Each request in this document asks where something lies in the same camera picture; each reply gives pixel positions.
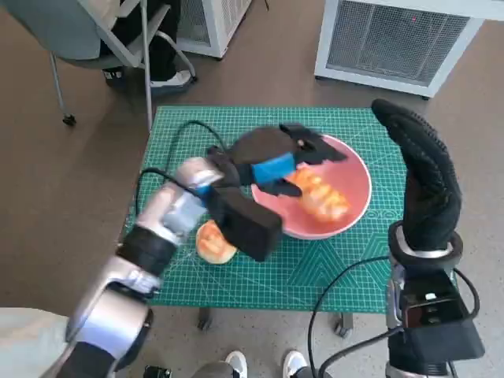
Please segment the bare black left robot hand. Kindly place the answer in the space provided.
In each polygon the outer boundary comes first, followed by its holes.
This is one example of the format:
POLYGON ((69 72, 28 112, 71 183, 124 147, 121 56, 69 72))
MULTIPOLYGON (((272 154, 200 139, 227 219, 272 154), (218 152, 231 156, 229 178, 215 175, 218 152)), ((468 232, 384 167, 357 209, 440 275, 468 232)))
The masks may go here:
POLYGON ((228 151, 242 186, 257 185, 270 195, 300 197, 302 190, 286 180, 298 165, 345 161, 347 156, 322 135, 301 124, 263 126, 237 139, 228 151))

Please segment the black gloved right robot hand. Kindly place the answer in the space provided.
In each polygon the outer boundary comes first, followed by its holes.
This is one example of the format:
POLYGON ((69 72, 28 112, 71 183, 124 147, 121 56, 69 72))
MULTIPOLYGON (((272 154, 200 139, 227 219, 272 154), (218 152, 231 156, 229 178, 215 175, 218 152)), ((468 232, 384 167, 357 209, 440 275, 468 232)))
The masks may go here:
POLYGON ((461 213, 454 164, 438 132, 419 114, 384 99, 371 110, 406 165, 402 230, 413 250, 445 250, 461 213))

